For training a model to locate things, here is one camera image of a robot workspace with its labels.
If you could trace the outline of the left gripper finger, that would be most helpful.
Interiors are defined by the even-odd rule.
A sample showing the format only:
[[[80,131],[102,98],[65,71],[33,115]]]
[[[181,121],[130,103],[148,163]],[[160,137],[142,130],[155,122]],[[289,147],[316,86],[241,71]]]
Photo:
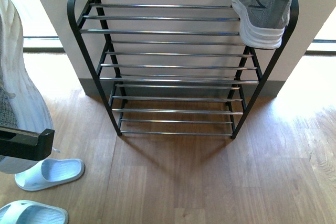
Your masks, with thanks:
[[[1,127],[1,155],[30,161],[41,161],[52,151],[55,131],[42,133]]]

